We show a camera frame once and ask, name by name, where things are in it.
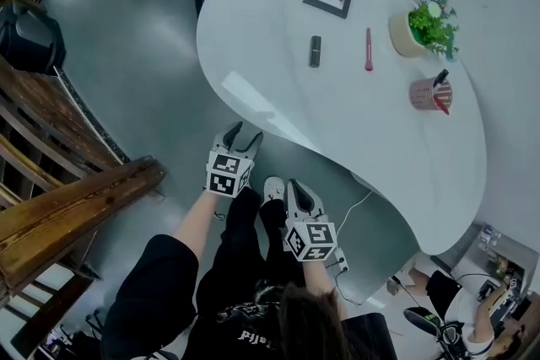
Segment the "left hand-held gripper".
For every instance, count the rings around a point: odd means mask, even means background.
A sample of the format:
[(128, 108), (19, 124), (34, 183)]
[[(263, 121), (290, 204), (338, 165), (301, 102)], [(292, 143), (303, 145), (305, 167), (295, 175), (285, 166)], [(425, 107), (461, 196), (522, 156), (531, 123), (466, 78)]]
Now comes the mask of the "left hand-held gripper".
[(216, 195), (237, 197), (248, 184), (254, 159), (262, 145), (263, 132), (258, 132), (246, 148), (233, 150), (236, 136), (243, 126), (234, 122), (217, 134), (206, 164), (206, 190)]

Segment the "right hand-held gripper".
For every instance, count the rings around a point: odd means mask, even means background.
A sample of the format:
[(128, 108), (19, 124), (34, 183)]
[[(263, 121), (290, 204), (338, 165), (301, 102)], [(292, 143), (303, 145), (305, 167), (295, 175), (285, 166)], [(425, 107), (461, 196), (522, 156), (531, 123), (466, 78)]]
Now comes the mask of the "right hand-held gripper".
[(338, 242), (335, 224), (329, 221), (321, 198), (304, 183), (288, 180), (286, 212), (283, 250), (298, 262), (325, 261)]

